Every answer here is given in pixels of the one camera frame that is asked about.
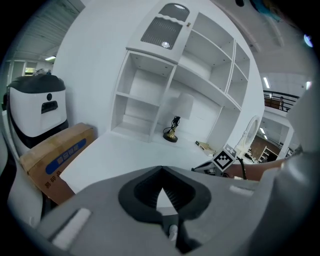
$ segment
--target blue light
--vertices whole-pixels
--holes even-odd
[[[306,43],[307,46],[309,47],[314,47],[312,42],[311,42],[311,36],[307,36],[306,34],[303,36],[304,41]]]

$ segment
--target gold lamp base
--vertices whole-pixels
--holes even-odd
[[[168,132],[163,133],[163,138],[168,142],[176,143],[178,140],[178,137],[175,135],[175,130],[176,130],[176,127],[169,130]]]

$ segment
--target cabinet door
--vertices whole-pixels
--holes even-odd
[[[160,1],[144,17],[126,48],[177,64],[198,12],[183,1]]]

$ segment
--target table lamp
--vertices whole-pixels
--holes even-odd
[[[192,106],[194,104],[194,97],[187,93],[180,93],[174,107],[171,109],[171,113],[175,115],[174,119],[171,122],[171,127],[167,127],[163,130],[163,138],[168,142],[176,143],[178,137],[175,135],[177,126],[180,123],[180,118],[189,119]]]

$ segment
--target blue label on box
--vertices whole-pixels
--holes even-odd
[[[56,169],[58,169],[68,158],[70,158],[73,154],[83,148],[87,143],[87,140],[84,138],[80,140],[78,143],[74,144],[68,150],[63,152],[59,155],[56,159],[54,159],[51,163],[49,163],[46,168],[45,172],[47,174],[52,174]]]

